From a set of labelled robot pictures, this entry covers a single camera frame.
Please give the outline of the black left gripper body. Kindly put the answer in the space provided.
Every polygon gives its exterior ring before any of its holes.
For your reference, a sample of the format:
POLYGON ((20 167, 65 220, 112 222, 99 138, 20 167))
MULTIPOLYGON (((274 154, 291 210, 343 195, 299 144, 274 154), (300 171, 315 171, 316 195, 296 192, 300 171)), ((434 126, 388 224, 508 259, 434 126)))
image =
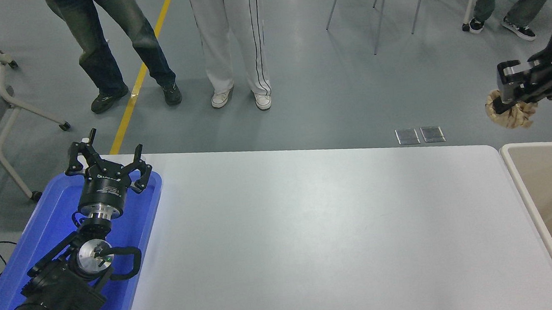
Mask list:
POLYGON ((131 184, 128 175, 110 178, 99 173, 83 173, 84 184, 78 211, 83 215, 91 212, 92 207, 108 206, 115 212, 123 212, 127 190, 131 184))

